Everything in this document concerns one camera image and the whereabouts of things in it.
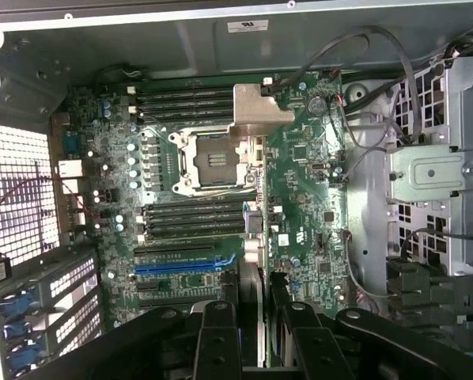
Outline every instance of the cpu socket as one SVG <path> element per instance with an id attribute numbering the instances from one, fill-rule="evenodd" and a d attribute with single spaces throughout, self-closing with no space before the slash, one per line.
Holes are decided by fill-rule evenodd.
<path id="1" fill-rule="evenodd" d="M 234 146 L 227 126 L 184 128 L 168 139 L 179 153 L 180 178 L 172 186 L 173 192 L 206 196 L 255 186 L 254 177 L 248 175 L 248 140 Z"/>

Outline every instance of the green circuit board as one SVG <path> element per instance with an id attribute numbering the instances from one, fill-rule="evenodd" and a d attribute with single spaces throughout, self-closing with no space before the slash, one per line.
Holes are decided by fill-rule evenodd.
<path id="1" fill-rule="evenodd" d="M 169 212 L 177 210 L 174 214 L 182 215 L 183 207 L 197 200 L 172 191 L 180 169 L 177 148 L 169 142 L 169 135 L 186 127 L 227 125 L 233 118 L 229 94 L 234 84 L 259 83 L 265 77 L 277 80 L 282 75 L 287 74 L 134 84 L 137 92 L 152 93 L 150 96 L 159 104 L 178 103 L 178 94 L 191 89 L 208 89 L 206 93 L 210 95 L 203 103 L 205 107 L 195 110 L 194 117 L 192 110 L 160 107 L 154 108 L 151 116 L 144 117 L 141 123 L 130 114 L 134 96 L 128 93 L 127 85 L 103 86 L 97 93 L 85 87 L 71 89 L 66 99 L 71 124 L 66 129 L 63 145 L 66 159 L 90 161 L 85 196 L 91 209 L 102 217 L 87 223 L 89 234 L 98 241 L 105 319 L 109 328 L 133 319 L 150 307 L 172 304 L 187 310 L 190 303 L 197 300 L 217 299 L 221 290 L 220 271 L 186 270 L 142 276 L 133 275 L 134 269 L 138 264 L 185 263 L 188 267 L 202 261 L 228 260 L 232 255 L 238 259 L 244 255 L 245 238 L 238 222 L 232 222 L 235 228 L 195 232 L 188 231 L 187 227 L 176 230 L 164 227 L 165 231 L 154 234 L 153 238 L 150 231 L 144 233 L 137 224 L 140 226 L 140 218 L 147 216 L 146 209 L 150 205 L 171 206 Z M 263 231 L 269 242 L 265 272 L 287 272 L 293 298 L 315 302 L 331 316 L 349 302 L 341 239 L 346 226 L 346 196 L 338 173 L 343 168 L 345 152 L 340 117 L 334 103 L 334 95 L 340 90 L 339 79 L 312 72 L 306 75 L 300 88 L 284 89 L 277 95 L 281 108 L 294 111 L 295 121 L 268 137 L 264 168 L 267 200 L 272 202 L 271 210 L 279 207 L 275 208 L 277 212 L 264 216 L 265 226 L 269 227 Z M 326 109 L 318 115 L 308 108 L 308 102 L 314 97 L 325 101 L 321 106 Z M 130 165 L 129 158 L 136 162 Z M 137 175 L 130 176 L 131 170 Z M 140 185 L 131 188 L 131 182 L 140 182 Z M 104 194 L 101 198 L 105 200 L 95 203 L 94 191 Z M 201 198 L 242 204 L 255 199 L 255 193 Z M 137 214 L 140 207 L 144 210 L 141 215 Z M 236 214 L 237 208 L 231 206 L 231 212 Z M 117 222 L 116 217 L 122 217 L 122 222 Z M 185 254 L 136 254 L 140 247 L 196 244 L 210 246 L 210 249 Z M 234 268 L 236 259 L 225 269 Z"/>

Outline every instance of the blue pcie slot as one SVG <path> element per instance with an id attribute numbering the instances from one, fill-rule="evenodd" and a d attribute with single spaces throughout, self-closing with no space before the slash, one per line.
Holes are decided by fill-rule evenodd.
<path id="1" fill-rule="evenodd" d="M 191 263 L 140 264 L 134 267 L 135 275 L 162 275 L 185 272 L 214 272 L 235 260 L 234 253 L 228 260 L 201 260 Z"/>

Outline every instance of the motherboard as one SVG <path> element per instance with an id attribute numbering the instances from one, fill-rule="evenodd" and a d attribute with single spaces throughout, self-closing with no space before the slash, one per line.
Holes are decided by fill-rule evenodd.
<path id="1" fill-rule="evenodd" d="M 259 266 L 265 287 L 268 274 L 286 273 L 291 298 L 328 316 L 354 301 L 340 78 L 307 73 L 274 97 L 292 123 L 229 137 L 233 87 L 285 75 L 70 90 L 70 121 L 53 131 L 59 175 L 78 197 L 64 224 L 97 243 L 108 329 L 158 306 L 188 311 L 220 298 L 221 274 L 239 260 Z"/>

